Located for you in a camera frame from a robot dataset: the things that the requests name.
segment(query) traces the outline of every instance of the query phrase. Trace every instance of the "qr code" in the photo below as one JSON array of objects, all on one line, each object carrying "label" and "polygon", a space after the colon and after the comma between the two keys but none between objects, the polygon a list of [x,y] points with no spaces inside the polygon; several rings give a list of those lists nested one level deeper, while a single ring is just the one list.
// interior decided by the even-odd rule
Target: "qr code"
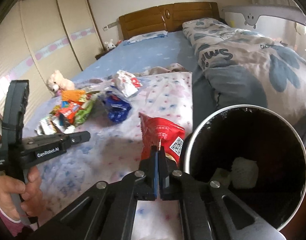
[{"label": "qr code", "polygon": [[170,149],[174,151],[178,156],[180,156],[182,146],[183,146],[183,140],[180,137],[177,137],[174,143],[171,144]]}]

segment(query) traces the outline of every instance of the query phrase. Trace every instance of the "screw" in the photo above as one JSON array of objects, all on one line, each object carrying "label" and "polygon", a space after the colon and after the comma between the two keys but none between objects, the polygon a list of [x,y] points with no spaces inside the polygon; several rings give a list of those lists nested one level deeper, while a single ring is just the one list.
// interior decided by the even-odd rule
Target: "screw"
[{"label": "screw", "polygon": [[143,177],[145,175],[144,171],[136,171],[134,172],[134,175],[138,178]]},{"label": "screw", "polygon": [[172,175],[174,177],[180,177],[180,176],[182,176],[182,172],[180,170],[174,170],[174,171],[172,171]]},{"label": "screw", "polygon": [[217,180],[212,180],[211,182],[210,182],[210,186],[211,187],[215,187],[215,188],[218,188],[218,187],[220,187],[220,183],[217,181]]},{"label": "screw", "polygon": [[106,182],[105,182],[105,181],[100,181],[100,182],[98,182],[98,183],[96,184],[96,187],[97,187],[98,189],[104,189],[104,188],[106,188]]}]

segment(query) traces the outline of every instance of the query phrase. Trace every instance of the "white bunny plush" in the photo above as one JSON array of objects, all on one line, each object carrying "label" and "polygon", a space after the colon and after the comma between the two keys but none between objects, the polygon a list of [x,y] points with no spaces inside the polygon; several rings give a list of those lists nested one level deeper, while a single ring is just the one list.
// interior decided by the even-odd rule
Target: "white bunny plush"
[{"label": "white bunny plush", "polygon": [[106,45],[106,50],[111,50],[115,48],[115,45],[113,44],[113,39],[110,39],[109,42],[105,42],[104,43]]}]

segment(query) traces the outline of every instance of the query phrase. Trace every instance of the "headboard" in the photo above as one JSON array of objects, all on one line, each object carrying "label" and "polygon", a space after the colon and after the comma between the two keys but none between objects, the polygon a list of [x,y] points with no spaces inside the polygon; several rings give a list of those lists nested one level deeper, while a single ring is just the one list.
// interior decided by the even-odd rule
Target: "headboard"
[{"label": "headboard", "polygon": [[183,2],[154,6],[119,17],[125,40],[144,33],[156,31],[176,32],[182,23],[211,17],[220,20],[215,2]]}]

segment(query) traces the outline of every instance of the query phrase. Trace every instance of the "pillow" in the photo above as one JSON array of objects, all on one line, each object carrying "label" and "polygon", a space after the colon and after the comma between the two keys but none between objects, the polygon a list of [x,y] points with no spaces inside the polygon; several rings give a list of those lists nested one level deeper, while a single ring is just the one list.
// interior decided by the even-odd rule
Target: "pillow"
[{"label": "pillow", "polygon": [[306,145],[306,61],[249,30],[203,18],[183,24],[217,109],[251,104],[284,117]]},{"label": "pillow", "polygon": [[132,44],[132,43],[143,41],[143,40],[154,39],[154,38],[163,38],[163,37],[166,37],[167,34],[168,34],[167,31],[159,31],[159,32],[152,32],[152,33],[146,33],[146,34],[133,36],[132,38],[127,40],[124,43],[124,45]]}]

